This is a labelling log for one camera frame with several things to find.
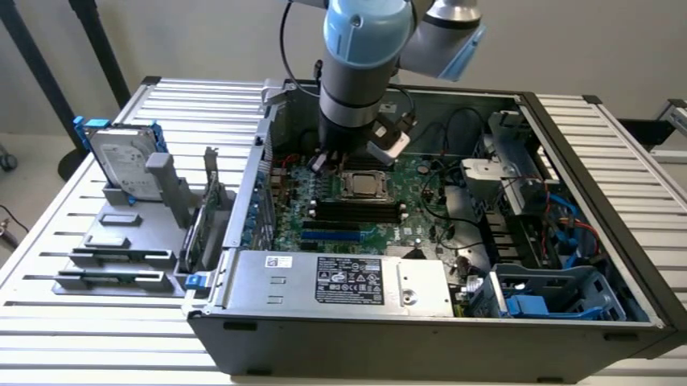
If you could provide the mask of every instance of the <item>white wall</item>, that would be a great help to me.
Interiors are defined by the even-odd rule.
[[[77,114],[117,107],[66,0],[16,0]],[[262,80],[284,76],[278,0],[98,0],[101,20],[133,89],[144,75]],[[687,1],[480,0],[488,25],[456,86],[596,94],[621,117],[649,117],[687,97]],[[321,54],[322,11],[293,6],[288,57],[310,76]],[[413,84],[450,86],[413,74]],[[28,68],[0,27],[0,131],[61,133]]]

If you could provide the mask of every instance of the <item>white workbench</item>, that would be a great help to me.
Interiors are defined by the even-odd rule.
[[[218,147],[221,180],[236,188],[241,144],[261,117],[261,84],[162,79],[142,89],[118,119],[158,120],[178,175],[192,185],[204,182],[205,145]],[[54,295],[49,278],[104,204],[102,184],[89,156],[0,270],[0,384],[380,384],[230,377],[194,338],[182,299]],[[687,347],[651,361],[627,359],[580,384],[687,385]]]

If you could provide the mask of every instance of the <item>metal slat table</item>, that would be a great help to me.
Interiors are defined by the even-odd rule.
[[[178,175],[194,188],[205,181],[205,146],[216,147],[220,179],[236,190],[262,117],[261,87],[258,83],[162,78],[138,88],[116,121],[157,119]],[[612,205],[628,223],[636,224],[629,229],[687,303],[687,237],[664,236],[668,227],[681,233],[687,226],[675,219],[681,217],[675,215],[680,207],[663,180],[656,180],[660,173],[647,171],[649,161],[637,155],[633,140],[603,107],[587,105],[576,96],[540,98],[576,143],[575,151]],[[66,253],[105,202],[104,181],[89,156],[0,270],[0,384],[376,383],[228,376],[216,370],[194,338],[178,309],[182,299],[54,295],[49,279],[66,265]],[[664,253],[660,244],[665,242],[680,253]],[[651,361],[627,359],[580,384],[681,386],[687,384],[687,347]]]

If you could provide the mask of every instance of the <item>power supply label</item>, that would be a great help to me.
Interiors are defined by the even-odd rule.
[[[320,303],[382,306],[381,260],[317,257],[314,299]]]

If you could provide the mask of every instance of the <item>black ram slot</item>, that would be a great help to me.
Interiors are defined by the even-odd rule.
[[[353,223],[400,223],[396,203],[318,203],[316,220]]]
[[[345,161],[342,169],[393,171],[393,164],[386,166],[373,157],[352,157]]]
[[[345,223],[342,221],[304,221],[302,229],[324,229],[328,231],[358,231],[360,226],[353,223]]]

